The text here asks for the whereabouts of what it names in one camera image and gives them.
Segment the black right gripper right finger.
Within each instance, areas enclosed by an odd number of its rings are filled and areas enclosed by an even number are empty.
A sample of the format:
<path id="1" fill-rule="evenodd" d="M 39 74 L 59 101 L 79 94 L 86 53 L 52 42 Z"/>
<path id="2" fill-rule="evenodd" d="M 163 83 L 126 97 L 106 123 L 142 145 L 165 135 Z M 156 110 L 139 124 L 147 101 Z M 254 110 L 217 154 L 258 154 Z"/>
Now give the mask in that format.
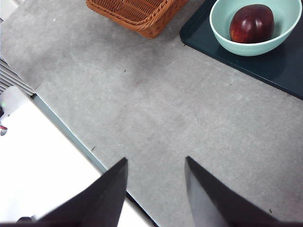
<path id="1" fill-rule="evenodd" d="M 243 198 L 192 157 L 185 158 L 187 197 L 196 227 L 301 227 L 274 218 Z"/>

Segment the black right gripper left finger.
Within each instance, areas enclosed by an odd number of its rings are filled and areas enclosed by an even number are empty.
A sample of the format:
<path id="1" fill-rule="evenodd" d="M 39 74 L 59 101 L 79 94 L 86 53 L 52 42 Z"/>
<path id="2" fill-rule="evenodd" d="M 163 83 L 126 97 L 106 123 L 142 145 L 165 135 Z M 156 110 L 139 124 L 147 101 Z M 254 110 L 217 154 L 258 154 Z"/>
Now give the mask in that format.
<path id="1" fill-rule="evenodd" d="M 124 157 L 87 189 L 36 221 L 18 227 L 116 227 L 126 195 L 128 161 Z"/>

